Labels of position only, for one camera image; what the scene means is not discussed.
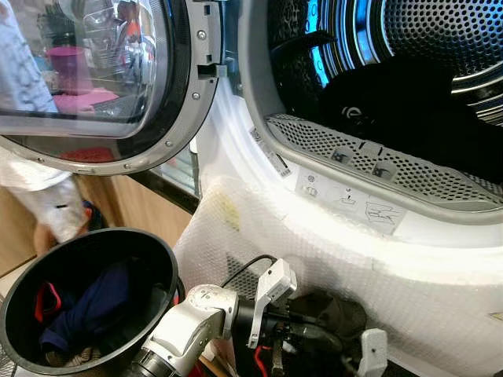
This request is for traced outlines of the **red and black garment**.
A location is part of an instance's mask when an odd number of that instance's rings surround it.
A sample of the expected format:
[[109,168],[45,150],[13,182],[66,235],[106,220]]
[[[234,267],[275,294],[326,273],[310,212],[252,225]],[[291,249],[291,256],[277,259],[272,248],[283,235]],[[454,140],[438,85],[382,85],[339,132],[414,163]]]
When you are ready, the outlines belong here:
[[50,281],[43,281],[35,294],[33,317],[36,322],[40,324],[50,322],[62,310],[62,306],[64,300],[60,291]]

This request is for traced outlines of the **black garment with white logo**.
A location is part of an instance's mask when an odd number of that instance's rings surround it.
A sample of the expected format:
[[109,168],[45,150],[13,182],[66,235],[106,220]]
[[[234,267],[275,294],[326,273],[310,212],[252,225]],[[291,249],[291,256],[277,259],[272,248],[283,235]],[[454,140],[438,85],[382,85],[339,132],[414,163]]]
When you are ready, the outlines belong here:
[[500,185],[501,127],[450,93],[453,72],[395,57],[345,71],[318,97],[328,128]]

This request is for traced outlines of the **dark brown garment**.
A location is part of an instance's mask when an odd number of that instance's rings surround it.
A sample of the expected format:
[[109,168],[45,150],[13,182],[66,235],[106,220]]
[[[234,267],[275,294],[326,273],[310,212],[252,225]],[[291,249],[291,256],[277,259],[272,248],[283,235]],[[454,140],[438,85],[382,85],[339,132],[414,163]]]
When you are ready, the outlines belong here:
[[362,337],[368,317],[359,302],[327,291],[310,291],[288,302],[292,315],[313,317],[314,323],[334,334],[337,346],[324,339],[299,341],[297,361],[306,377],[353,377],[343,359],[355,367],[362,358]]

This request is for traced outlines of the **black round laundry basket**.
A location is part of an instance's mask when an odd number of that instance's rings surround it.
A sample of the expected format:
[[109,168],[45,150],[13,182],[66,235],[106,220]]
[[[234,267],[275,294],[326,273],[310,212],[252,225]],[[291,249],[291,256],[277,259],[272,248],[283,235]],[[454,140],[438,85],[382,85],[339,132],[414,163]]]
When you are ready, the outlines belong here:
[[[45,324],[33,317],[40,284],[54,284],[62,295],[62,309],[67,309],[105,267],[126,259],[136,261],[149,288],[141,311],[85,348],[69,353],[43,351],[40,335],[56,316]],[[160,237],[139,229],[87,232],[51,248],[15,281],[0,304],[0,350],[16,366],[42,377],[121,377],[172,307],[178,283],[176,259]]]

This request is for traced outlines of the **white instruction label sticker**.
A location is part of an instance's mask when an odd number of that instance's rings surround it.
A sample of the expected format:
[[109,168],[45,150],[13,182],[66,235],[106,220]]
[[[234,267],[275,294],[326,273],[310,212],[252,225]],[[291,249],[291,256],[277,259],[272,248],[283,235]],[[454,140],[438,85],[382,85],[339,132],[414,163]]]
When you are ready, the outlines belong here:
[[380,197],[339,183],[302,167],[298,171],[296,190],[338,214],[350,217],[383,234],[398,229],[402,217],[409,213]]

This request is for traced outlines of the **wooden cabinet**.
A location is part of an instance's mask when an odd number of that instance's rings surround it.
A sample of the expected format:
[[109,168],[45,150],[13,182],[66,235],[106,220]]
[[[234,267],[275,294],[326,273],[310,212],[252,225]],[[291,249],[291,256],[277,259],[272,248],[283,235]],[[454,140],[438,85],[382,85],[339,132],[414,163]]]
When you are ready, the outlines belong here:
[[125,176],[73,177],[83,198],[100,209],[110,226],[133,227],[161,237],[173,247],[192,215]]

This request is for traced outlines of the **perforated steel washer drum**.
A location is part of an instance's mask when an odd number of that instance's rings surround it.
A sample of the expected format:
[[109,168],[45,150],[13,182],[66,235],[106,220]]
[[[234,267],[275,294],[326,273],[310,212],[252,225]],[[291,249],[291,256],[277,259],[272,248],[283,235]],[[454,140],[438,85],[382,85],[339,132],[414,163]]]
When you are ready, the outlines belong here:
[[502,0],[256,0],[266,8],[270,47],[322,31],[323,46],[274,62],[286,112],[319,121],[331,78],[393,55],[427,58],[453,73],[450,92],[482,121],[501,125]]

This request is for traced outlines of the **black drum paddle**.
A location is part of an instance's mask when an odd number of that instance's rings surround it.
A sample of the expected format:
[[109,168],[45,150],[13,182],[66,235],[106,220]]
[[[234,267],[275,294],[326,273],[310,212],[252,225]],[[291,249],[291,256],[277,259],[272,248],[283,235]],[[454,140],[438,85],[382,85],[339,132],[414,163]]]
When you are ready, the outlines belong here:
[[333,35],[327,30],[315,30],[305,35],[298,35],[281,41],[277,46],[270,50],[270,62],[277,64],[287,60],[297,53],[309,53],[314,47],[324,46],[325,44],[336,41]]

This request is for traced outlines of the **white front-load washing machine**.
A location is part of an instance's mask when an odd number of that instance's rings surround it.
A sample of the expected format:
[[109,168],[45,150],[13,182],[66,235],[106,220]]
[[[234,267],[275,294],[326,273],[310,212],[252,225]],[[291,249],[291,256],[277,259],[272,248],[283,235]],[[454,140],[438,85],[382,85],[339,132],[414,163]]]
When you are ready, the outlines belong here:
[[[187,287],[221,283],[271,254],[299,292],[336,291],[387,332],[388,358],[423,377],[493,377],[503,370],[503,204],[459,212],[368,183],[283,145],[267,129],[287,114],[267,53],[266,8],[236,7],[236,68],[217,87],[196,136],[200,199],[175,254]],[[296,190],[299,169],[398,204],[383,234]]]

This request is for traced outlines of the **grey perforated lint filter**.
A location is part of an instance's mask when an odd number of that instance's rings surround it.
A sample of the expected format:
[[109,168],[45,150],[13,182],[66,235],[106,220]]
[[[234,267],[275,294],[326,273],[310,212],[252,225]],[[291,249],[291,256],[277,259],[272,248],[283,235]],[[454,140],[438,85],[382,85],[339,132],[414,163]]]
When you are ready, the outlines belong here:
[[267,129],[285,146],[368,183],[414,200],[459,212],[502,207],[502,187],[287,114],[266,118]]

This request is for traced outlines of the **round glass washer door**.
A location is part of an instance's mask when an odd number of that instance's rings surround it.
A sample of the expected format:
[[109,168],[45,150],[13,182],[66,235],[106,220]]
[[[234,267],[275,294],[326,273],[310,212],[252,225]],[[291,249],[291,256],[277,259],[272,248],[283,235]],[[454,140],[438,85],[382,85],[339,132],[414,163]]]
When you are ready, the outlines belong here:
[[126,175],[170,160],[226,76],[226,0],[0,0],[0,150]]

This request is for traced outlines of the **navy blue garment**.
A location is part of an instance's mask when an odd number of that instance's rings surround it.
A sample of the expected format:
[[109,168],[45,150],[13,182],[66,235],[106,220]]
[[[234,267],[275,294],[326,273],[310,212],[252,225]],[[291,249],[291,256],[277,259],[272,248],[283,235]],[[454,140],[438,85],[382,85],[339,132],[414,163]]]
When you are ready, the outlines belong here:
[[100,340],[128,317],[141,311],[149,288],[136,261],[114,262],[67,309],[42,331],[43,351],[69,353]]

